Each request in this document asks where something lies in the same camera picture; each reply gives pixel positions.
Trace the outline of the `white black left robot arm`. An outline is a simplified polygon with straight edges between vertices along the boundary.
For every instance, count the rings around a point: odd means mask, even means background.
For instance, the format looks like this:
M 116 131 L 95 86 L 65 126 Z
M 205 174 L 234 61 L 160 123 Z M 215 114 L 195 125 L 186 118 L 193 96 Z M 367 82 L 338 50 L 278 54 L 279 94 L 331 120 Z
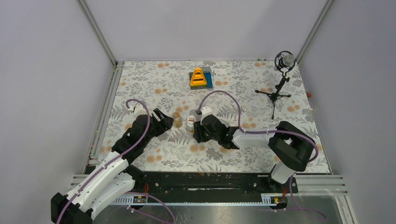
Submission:
M 55 224 L 91 224 L 122 194 L 144 188 L 144 173 L 132 162 L 154 138 L 172 128 L 174 119 L 155 109 L 153 114 L 141 106 L 135 120 L 112 146 L 107 157 L 76 187 L 66 194 L 56 193 L 50 201 L 50 219 Z

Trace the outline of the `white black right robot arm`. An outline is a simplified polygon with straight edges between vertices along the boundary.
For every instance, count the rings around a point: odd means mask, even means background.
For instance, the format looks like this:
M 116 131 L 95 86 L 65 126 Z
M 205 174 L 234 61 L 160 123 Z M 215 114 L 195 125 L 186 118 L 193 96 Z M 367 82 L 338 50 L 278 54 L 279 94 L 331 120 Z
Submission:
M 236 126 L 226 126 L 217 117 L 208 115 L 193 124 L 193 138 L 198 143 L 216 141 L 223 148 L 269 148 L 279 158 L 270 172 L 269 189 L 280 192 L 286 182 L 296 172 L 302 172 L 313 160 L 316 143 L 287 121 L 281 121 L 275 129 L 261 131 L 241 130 Z

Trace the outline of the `small amber pill bottle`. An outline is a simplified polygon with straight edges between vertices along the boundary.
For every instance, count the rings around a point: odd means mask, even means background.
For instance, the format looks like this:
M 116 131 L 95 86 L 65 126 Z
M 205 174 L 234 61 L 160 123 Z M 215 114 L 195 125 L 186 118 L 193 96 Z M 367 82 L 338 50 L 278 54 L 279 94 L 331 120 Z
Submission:
M 183 126 L 182 117 L 179 112 L 174 112 L 172 114 L 173 117 L 173 126 L 175 128 L 181 128 Z

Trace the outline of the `white cap amber pill bottle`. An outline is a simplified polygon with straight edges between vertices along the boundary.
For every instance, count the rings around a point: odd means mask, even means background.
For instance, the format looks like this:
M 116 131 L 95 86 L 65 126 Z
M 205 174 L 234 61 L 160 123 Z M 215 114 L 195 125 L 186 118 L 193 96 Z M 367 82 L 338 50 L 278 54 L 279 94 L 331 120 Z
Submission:
M 186 120 L 186 126 L 190 133 L 194 133 L 194 123 L 196 122 L 195 116 L 188 116 Z

